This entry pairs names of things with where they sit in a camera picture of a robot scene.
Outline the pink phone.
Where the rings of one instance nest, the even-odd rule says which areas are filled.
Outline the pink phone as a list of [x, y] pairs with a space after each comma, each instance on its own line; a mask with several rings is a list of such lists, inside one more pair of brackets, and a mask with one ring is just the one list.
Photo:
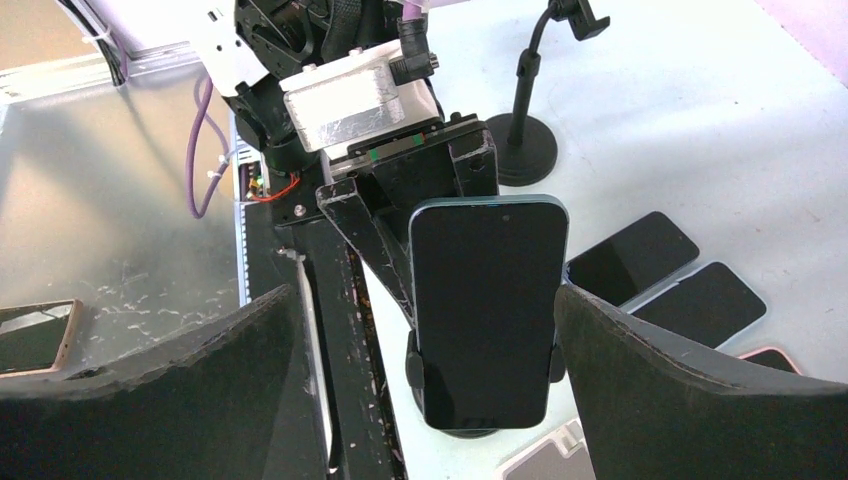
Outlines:
[[739, 359], [768, 368], [801, 375], [801, 369], [783, 350], [777, 347], [762, 347], [738, 356]]

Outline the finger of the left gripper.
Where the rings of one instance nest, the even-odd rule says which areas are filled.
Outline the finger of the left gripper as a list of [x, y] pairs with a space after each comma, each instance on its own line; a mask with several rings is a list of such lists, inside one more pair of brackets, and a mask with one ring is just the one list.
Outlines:
[[342, 178], [318, 187], [321, 213], [400, 307], [413, 325], [414, 301], [409, 257], [391, 228], [397, 209], [375, 180]]
[[475, 130], [451, 140], [450, 159], [459, 196], [499, 193], [496, 144], [488, 129]]

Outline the teal phone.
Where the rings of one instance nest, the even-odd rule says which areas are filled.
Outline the teal phone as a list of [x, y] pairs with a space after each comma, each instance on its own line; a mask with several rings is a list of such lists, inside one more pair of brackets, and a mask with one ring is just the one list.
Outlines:
[[545, 194], [432, 199], [409, 224], [422, 350], [468, 338], [555, 340], [568, 213]]

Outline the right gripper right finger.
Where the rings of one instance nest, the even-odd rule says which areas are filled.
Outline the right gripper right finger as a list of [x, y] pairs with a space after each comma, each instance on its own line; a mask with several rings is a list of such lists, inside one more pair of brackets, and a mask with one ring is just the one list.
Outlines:
[[847, 387], [761, 366], [570, 284], [554, 318], [600, 479], [843, 479]]

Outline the light blue phone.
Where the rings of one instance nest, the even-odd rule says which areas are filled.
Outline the light blue phone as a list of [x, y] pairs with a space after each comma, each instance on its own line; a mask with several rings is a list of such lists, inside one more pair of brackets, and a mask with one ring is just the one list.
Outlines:
[[766, 303], [733, 270], [710, 263], [632, 314], [716, 348], [767, 313]]

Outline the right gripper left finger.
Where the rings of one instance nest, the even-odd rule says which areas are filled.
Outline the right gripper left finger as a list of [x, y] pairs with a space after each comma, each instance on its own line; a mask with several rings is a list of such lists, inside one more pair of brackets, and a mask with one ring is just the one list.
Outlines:
[[301, 302], [278, 287], [145, 351], [1, 383], [5, 479], [308, 479]]

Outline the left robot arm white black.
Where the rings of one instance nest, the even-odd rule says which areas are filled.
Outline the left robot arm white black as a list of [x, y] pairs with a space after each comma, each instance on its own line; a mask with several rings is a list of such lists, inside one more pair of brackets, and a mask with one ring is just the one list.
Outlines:
[[285, 188], [272, 224], [328, 223], [407, 318], [415, 210], [498, 191], [487, 124], [436, 98], [428, 13], [426, 1], [190, 1], [183, 18], [237, 134]]

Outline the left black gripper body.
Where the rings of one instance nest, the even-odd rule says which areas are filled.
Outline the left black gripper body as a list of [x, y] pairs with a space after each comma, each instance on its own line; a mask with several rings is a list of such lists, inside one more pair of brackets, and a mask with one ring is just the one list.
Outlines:
[[284, 223], [319, 217], [316, 190], [342, 178], [377, 181], [397, 216], [430, 198], [461, 197], [456, 190], [450, 141], [481, 129], [489, 130], [477, 115], [455, 112], [445, 121], [425, 120], [353, 143], [343, 156], [325, 158], [300, 174], [300, 184], [284, 196]]

